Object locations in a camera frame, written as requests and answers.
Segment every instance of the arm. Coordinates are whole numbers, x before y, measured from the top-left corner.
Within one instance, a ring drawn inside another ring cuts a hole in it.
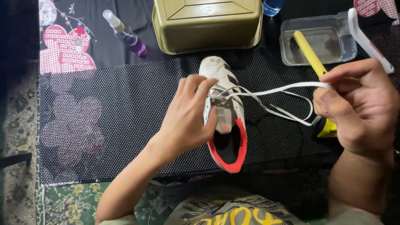
[[[159,132],[105,190],[97,206],[96,225],[133,214],[149,181],[162,168],[212,138],[218,121],[216,109],[205,126],[202,115],[207,94],[216,82],[198,75],[181,79]]]
[[[318,88],[314,108],[337,125],[344,147],[329,178],[329,212],[385,210],[385,194],[394,166],[394,125],[399,96],[379,61],[340,65],[321,78],[335,90]]]

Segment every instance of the purple liquid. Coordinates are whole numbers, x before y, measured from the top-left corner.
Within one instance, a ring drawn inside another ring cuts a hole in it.
[[[128,49],[137,56],[143,56],[147,52],[146,46],[137,36],[125,36],[123,42],[128,46]]]

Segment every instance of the yellow brush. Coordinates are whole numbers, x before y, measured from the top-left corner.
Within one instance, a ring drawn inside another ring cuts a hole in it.
[[[318,77],[322,77],[327,73],[325,67],[322,65],[321,61],[318,59],[317,55],[308,44],[304,35],[296,30],[293,33],[293,38],[290,39],[290,45],[292,48],[299,48],[306,56],[308,62],[317,73]],[[317,137],[337,137],[336,124],[328,119],[322,119],[316,125]]]

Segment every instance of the hand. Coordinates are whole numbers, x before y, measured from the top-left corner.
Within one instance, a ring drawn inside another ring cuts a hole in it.
[[[171,151],[167,152],[171,160],[213,138],[218,122],[216,108],[211,109],[205,126],[203,111],[207,94],[217,82],[197,74],[180,80],[160,131],[154,136]]]
[[[341,145],[378,159],[393,151],[399,95],[377,59],[342,64],[320,78],[336,91],[314,91],[316,114],[336,123]]]

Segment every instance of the person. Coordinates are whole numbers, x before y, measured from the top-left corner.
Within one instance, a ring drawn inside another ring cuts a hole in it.
[[[379,215],[385,210],[394,166],[398,92],[376,59],[339,65],[320,81],[330,83],[335,90],[316,89],[314,110],[337,124],[344,147],[328,180],[328,224],[381,224]],[[149,181],[180,154],[213,137],[216,110],[212,109],[206,125],[202,114],[207,94],[216,82],[199,75],[180,80],[159,132],[105,190],[97,207],[97,225],[137,224],[134,207]],[[304,222],[262,196],[236,187],[210,186],[178,203],[165,224]]]

